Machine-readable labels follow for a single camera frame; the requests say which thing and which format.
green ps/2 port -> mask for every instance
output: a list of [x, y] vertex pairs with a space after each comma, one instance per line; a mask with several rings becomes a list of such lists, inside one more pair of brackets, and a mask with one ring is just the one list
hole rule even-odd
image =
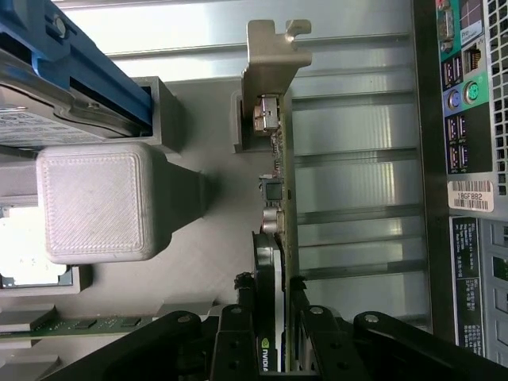
[[479, 97], [479, 86], [476, 82], [468, 82], [464, 87], [464, 100], [471, 104]]

green circuit board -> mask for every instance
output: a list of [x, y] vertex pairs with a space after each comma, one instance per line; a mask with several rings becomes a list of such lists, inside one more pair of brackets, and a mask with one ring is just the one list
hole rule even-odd
[[20, 339], [40, 340], [50, 337], [107, 336], [130, 333], [152, 322], [152, 316], [142, 317], [56, 317], [31, 332], [0, 333], [0, 341]]

blue drive bracket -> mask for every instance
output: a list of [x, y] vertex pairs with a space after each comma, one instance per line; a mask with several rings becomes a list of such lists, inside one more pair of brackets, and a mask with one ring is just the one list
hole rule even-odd
[[50, 0], [0, 0], [0, 33], [23, 44], [41, 78], [123, 110], [152, 126], [152, 100]]

ventilation holes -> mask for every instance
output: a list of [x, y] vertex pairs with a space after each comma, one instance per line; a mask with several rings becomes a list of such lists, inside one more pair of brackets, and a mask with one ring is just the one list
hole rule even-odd
[[488, 2], [488, 31], [491, 47], [492, 93], [495, 124], [495, 167], [498, 194], [506, 195], [508, 169], [508, 0]]

usb port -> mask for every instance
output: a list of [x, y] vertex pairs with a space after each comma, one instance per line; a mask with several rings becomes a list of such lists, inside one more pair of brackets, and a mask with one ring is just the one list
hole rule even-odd
[[467, 168], [469, 162], [469, 151], [467, 146], [465, 145], [459, 146], [459, 157], [460, 157], [459, 167]]
[[456, 81], [462, 76], [462, 57], [453, 59], [453, 80]]
[[459, 167], [459, 150], [457, 147], [452, 146], [448, 148], [449, 163], [451, 169], [457, 169]]
[[458, 136], [457, 117], [449, 117], [446, 120], [446, 127], [448, 129], [448, 140], [454, 141]]
[[455, 79], [453, 78], [453, 65], [451, 62], [443, 63], [443, 77], [444, 85], [446, 87], [455, 82]]
[[459, 139], [466, 137], [466, 117], [464, 115], [459, 116]]

